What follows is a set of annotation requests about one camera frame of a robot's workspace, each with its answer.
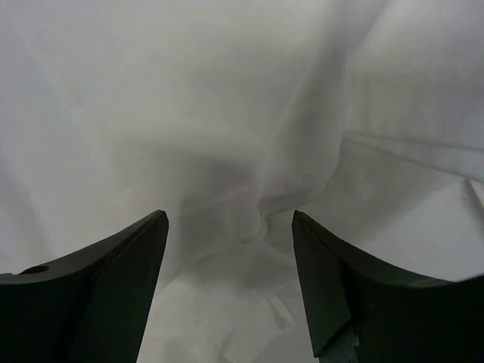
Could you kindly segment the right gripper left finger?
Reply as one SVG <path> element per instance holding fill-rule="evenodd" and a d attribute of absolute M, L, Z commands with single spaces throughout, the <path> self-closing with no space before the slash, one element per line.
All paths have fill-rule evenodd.
<path fill-rule="evenodd" d="M 74 253 L 3 274 L 1 360 L 136 361 L 167 235 L 157 210 Z"/>

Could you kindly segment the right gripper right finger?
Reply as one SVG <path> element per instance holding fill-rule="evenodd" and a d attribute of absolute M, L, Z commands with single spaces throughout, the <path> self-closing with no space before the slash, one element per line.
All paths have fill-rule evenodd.
<path fill-rule="evenodd" d="M 483 279 L 458 282 L 384 262 L 295 212 L 293 248 L 320 362 L 481 362 Z"/>

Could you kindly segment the white t-shirt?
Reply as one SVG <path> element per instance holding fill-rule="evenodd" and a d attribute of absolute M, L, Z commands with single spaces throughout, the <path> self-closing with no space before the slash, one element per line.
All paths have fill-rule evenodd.
<path fill-rule="evenodd" d="M 141 362 L 311 362 L 291 219 L 483 272 L 481 1 L 3 1 L 1 270 L 156 209 Z"/>

